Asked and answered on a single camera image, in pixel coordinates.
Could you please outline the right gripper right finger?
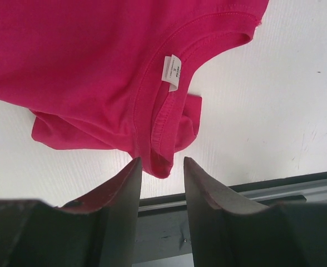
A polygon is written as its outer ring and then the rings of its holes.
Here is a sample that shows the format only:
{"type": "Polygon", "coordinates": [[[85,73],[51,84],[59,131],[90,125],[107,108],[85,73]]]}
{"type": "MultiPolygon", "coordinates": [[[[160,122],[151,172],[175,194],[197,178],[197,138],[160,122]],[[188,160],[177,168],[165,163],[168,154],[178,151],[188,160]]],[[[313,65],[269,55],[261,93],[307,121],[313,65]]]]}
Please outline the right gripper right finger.
{"type": "Polygon", "coordinates": [[[190,157],[184,158],[184,184],[194,266],[236,266],[229,218],[267,206],[217,181],[190,157]]]}

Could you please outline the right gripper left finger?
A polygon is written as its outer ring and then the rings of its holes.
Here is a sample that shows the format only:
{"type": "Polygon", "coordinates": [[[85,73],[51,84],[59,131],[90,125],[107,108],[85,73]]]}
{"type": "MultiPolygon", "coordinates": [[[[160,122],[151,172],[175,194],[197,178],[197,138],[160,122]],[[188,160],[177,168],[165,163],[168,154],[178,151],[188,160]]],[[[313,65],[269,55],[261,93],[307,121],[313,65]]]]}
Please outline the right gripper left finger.
{"type": "Polygon", "coordinates": [[[132,265],[141,183],[142,162],[137,157],[114,177],[61,207],[95,216],[88,266],[132,265]]]}

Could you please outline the pink t shirt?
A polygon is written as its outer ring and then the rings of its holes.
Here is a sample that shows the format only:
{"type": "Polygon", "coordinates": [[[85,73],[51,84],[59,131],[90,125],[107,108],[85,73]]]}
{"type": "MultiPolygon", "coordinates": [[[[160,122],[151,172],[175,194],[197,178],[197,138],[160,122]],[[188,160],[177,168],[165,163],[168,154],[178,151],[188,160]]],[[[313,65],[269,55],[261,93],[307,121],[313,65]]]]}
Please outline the pink t shirt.
{"type": "Polygon", "coordinates": [[[250,42],[267,1],[0,1],[0,101],[51,148],[118,149],[167,178],[196,138],[205,62],[250,42]]]}

